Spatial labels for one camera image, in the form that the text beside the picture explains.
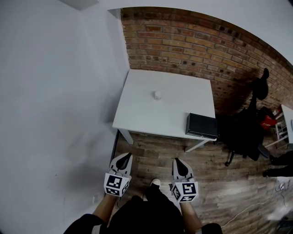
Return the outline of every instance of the brick wall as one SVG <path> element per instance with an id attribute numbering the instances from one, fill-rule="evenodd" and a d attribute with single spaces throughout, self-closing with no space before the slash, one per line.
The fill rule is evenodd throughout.
<path id="1" fill-rule="evenodd" d="M 221 114 L 247 106 L 251 81 L 268 68 L 269 95 L 258 100 L 258 107 L 273 110 L 284 104 L 293 108 L 292 65 L 246 30 L 172 8 L 124 8 L 121 18 L 130 68 L 209 79 L 216 113 Z"/>

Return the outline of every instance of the white sneaker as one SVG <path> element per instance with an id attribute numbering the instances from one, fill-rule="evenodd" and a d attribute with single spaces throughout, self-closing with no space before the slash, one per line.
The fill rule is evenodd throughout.
<path id="1" fill-rule="evenodd" d="M 158 179 L 158 178 L 155 178 L 152 180 L 151 182 L 151 186 L 154 185 L 154 186 L 158 186 L 159 188 L 161 187 L 161 181 Z"/>

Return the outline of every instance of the black clothing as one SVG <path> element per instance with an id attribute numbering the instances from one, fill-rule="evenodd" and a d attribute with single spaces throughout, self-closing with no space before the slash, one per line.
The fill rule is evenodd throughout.
<path id="1" fill-rule="evenodd" d="M 285 166 L 285 167 L 280 169 L 269 169 L 264 172 L 264 176 L 269 176 L 269 177 L 293 176 L 293 151 L 289 151 L 278 158 L 270 156 L 270 160 L 271 160 L 271 163 L 275 166 Z"/>
<path id="2" fill-rule="evenodd" d="M 112 217 L 109 227 L 91 214 L 76 220 L 64 234 L 91 234 L 94 226 L 101 225 L 101 234 L 183 234 L 184 224 L 179 209 L 162 194 L 156 185 L 150 186 L 146 193 L 147 202 L 133 196 Z M 222 234 L 221 227 L 208 224 L 202 228 L 202 234 Z"/>

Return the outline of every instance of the white table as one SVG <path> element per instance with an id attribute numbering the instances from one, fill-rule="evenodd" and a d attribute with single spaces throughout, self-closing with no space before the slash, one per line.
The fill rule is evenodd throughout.
<path id="1" fill-rule="evenodd" d="M 284 105 L 281 105 L 281 107 L 282 107 L 282 111 L 284 114 L 284 119 L 285 119 L 285 123 L 287 127 L 289 144 L 293 144 L 293 130 L 292 130 L 292 124 L 291 124 L 291 121 L 293 120 L 293 110 Z"/>
<path id="2" fill-rule="evenodd" d="M 154 91 L 162 98 L 154 99 Z M 122 91 L 113 127 L 119 129 L 129 144 L 128 131 L 197 139 L 185 152 L 215 139 L 185 134 L 189 113 L 215 117 L 212 88 L 209 80 L 145 70 L 130 70 Z"/>

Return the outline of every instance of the black box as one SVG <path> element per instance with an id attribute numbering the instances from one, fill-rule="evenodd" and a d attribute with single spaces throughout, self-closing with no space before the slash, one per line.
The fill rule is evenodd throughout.
<path id="1" fill-rule="evenodd" d="M 217 120 L 215 118 L 190 113 L 186 122 L 186 135 L 216 139 Z"/>

